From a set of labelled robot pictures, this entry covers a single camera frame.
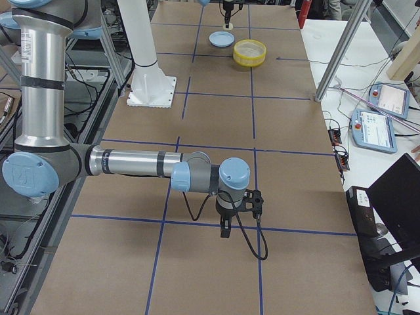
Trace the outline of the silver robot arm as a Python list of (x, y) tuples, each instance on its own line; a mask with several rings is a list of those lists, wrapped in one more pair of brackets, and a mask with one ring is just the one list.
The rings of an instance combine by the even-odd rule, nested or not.
[(66, 40), (85, 31), (102, 35), (99, 1), (13, 1), (22, 55), (22, 134), (3, 163), (5, 182), (18, 194), (36, 198), (81, 177), (119, 174), (168, 178), (180, 192), (216, 197), (220, 234), (249, 209), (248, 164), (236, 157), (213, 165), (201, 152), (118, 151), (72, 144), (64, 137)]
[[(199, 4), (203, 7), (208, 5), (210, 0), (199, 0)], [(224, 18), (224, 25), (226, 28), (229, 28), (230, 19), (232, 17), (232, 11), (234, 10), (234, 2), (232, 0), (222, 0), (222, 7), (220, 8), (220, 13)]]

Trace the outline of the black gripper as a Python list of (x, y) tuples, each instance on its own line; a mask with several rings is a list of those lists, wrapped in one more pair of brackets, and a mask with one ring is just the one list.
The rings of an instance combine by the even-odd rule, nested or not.
[(232, 217), (243, 209), (243, 205), (234, 208), (232, 205), (222, 205), (216, 202), (216, 210), (220, 215), (220, 236), (221, 238), (229, 238), (231, 233)]
[(223, 0), (222, 1), (222, 9), (224, 12), (224, 23), (229, 25), (230, 23), (230, 15), (234, 9), (234, 1), (233, 0)]

